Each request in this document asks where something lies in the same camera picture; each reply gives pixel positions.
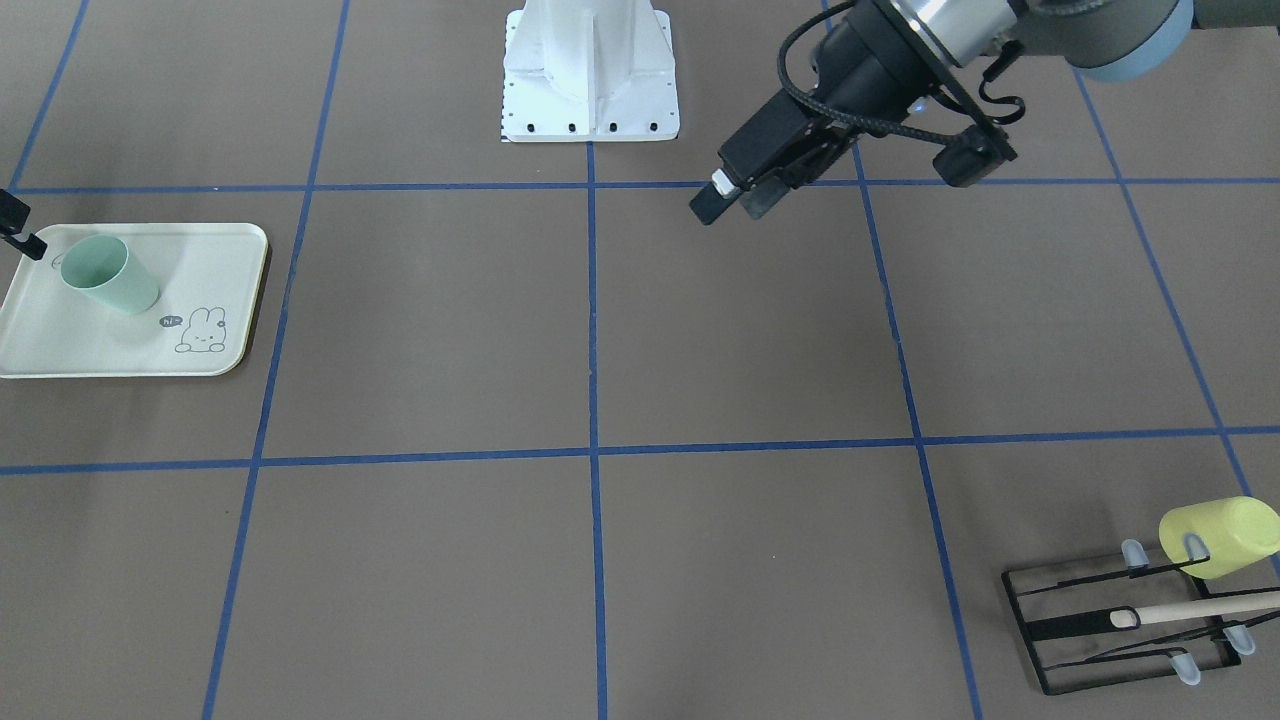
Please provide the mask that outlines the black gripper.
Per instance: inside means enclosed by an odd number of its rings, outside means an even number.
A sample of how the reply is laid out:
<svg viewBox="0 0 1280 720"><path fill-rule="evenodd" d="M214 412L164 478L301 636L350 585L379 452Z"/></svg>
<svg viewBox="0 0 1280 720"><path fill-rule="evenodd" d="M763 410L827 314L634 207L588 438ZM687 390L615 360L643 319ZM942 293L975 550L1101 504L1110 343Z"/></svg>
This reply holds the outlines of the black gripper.
<svg viewBox="0 0 1280 720"><path fill-rule="evenodd" d="M909 108L940 83L918 38L882 3L850 1L840 9L844 17L812 54L812 88L790 78L787 56L822 18L785 40L776 58L780 91L723 142L719 172L689 202L701 225L716 223L737 201L753 220L763 219L792 190L819 179L860 135L951 142L948 135L905 124Z"/></svg>

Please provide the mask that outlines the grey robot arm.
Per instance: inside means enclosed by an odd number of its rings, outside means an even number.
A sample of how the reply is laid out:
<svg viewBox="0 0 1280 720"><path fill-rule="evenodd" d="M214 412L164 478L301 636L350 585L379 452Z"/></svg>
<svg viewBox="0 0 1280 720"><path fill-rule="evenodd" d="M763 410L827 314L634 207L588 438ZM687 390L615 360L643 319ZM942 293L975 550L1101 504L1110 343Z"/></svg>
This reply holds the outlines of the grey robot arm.
<svg viewBox="0 0 1280 720"><path fill-rule="evenodd" d="M690 210L764 217L861 136L934 145L934 173L966 188L1016 158L1023 97L991 85L1024 56L1060 56L1100 82L1164 64L1193 29L1277 24L1275 1L842 1L791 31L778 91L719 147Z"/></svg>

